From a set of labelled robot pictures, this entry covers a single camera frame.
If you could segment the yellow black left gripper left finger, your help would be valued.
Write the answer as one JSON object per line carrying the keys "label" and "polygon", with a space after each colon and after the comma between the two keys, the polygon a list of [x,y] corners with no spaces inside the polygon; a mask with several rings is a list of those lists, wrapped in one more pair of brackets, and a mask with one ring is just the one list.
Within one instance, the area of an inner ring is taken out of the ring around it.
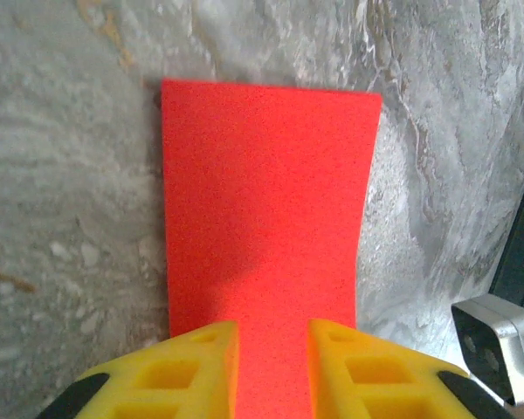
{"label": "yellow black left gripper left finger", "polygon": [[88,369],[36,419],[235,419],[238,325],[222,321]]}

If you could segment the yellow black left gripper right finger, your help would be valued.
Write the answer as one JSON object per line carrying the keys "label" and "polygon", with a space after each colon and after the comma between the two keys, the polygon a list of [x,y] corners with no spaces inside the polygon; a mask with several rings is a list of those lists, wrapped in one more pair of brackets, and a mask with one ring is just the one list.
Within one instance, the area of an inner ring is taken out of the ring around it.
{"label": "yellow black left gripper right finger", "polygon": [[514,419],[461,368],[330,320],[307,357],[313,419]]}

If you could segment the red paper sheet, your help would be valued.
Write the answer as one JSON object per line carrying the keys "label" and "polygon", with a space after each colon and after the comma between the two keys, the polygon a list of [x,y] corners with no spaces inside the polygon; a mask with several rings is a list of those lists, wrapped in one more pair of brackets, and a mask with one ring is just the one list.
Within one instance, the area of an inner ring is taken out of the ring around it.
{"label": "red paper sheet", "polygon": [[310,419],[307,324],[353,326],[377,93],[165,79],[169,332],[238,323],[237,419]]}

